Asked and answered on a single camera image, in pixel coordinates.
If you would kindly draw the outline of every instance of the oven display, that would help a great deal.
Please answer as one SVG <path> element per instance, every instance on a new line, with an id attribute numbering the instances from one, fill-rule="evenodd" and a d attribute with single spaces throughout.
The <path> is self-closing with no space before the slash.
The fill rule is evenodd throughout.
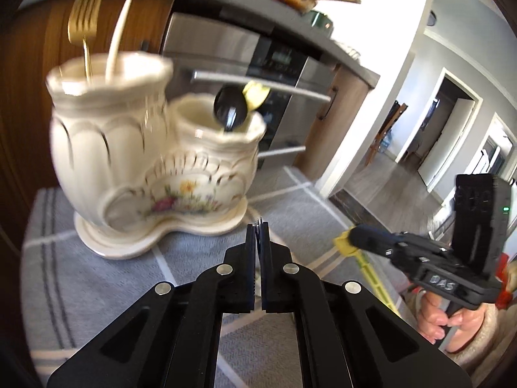
<path id="1" fill-rule="evenodd" d="M 280 62 L 282 64 L 287 64 L 289 65 L 290 62 L 291 62 L 291 51 L 287 52 L 287 53 L 283 53 L 283 52 L 279 52 L 279 51 L 275 51 L 274 53 L 271 54 L 271 59 L 273 61 L 277 61 L 277 62 Z"/>

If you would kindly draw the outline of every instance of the green pot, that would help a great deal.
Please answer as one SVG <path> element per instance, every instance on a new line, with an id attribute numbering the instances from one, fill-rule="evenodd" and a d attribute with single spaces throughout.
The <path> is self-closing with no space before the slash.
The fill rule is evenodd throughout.
<path id="1" fill-rule="evenodd" d="M 320 29 L 322 33 L 325 34 L 326 37 L 330 37 L 332 35 L 332 31 L 334 30 L 334 23 L 330 20 L 325 14 L 319 12 L 318 10 L 311 10 L 308 13 L 305 13 L 302 16 L 307 23 L 313 28 Z"/>

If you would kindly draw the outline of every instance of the metal screw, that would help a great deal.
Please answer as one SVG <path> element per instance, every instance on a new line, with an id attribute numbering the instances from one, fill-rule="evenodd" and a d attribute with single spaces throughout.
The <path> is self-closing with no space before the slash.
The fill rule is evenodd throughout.
<path id="1" fill-rule="evenodd" d="M 230 274 L 233 271 L 233 267 L 231 265 L 229 265 L 229 264 L 220 264 L 220 265 L 217 266 L 216 271 L 221 276 L 226 276 L 226 275 Z"/>
<path id="2" fill-rule="evenodd" d="M 361 291 L 361 285 L 357 281 L 349 281 L 345 284 L 345 290 L 355 295 Z"/>
<path id="3" fill-rule="evenodd" d="M 159 295 L 165 295 L 171 291 L 171 285 L 169 283 L 158 283 L 154 287 L 154 291 L 158 293 Z"/>
<path id="4" fill-rule="evenodd" d="M 300 267 L 298 267 L 296 264 L 288 263 L 284 266 L 284 272 L 287 274 L 296 274 L 300 271 Z"/>

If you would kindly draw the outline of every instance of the table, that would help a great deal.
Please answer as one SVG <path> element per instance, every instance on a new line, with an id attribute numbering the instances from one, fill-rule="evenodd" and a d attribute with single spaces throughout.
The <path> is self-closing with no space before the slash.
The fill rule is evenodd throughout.
<path id="1" fill-rule="evenodd" d="M 271 239 L 288 246 L 295 260 L 320 278 L 336 284 L 352 279 L 368 287 L 355 260 L 342 257 L 332 245 L 353 224 L 297 169 L 259 171 L 247 196 L 247 217 L 226 235 L 170 233 L 151 251 L 114 261 L 81 242 L 61 189 L 40 190 L 23 245 L 21 297 L 27 342 L 43 383 L 154 284 L 182 285 L 219 264 L 226 248 L 244 242 L 246 223 L 259 216 L 269 222 Z M 383 271 L 386 264 L 370 259 L 401 316 L 410 320 Z M 291 315 L 266 315 L 256 300 L 254 312 L 223 317 L 215 386 L 301 387 Z"/>

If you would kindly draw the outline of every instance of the wooden floor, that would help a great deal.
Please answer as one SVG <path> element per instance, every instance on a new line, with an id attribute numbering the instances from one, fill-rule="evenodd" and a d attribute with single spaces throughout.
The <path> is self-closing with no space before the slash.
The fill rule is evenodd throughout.
<path id="1" fill-rule="evenodd" d="M 344 189 L 389 231 L 426 234 L 440 225 L 441 205 L 427 192 L 417 168 L 411 158 L 397 164 L 377 153 L 367 167 L 361 162 Z"/>

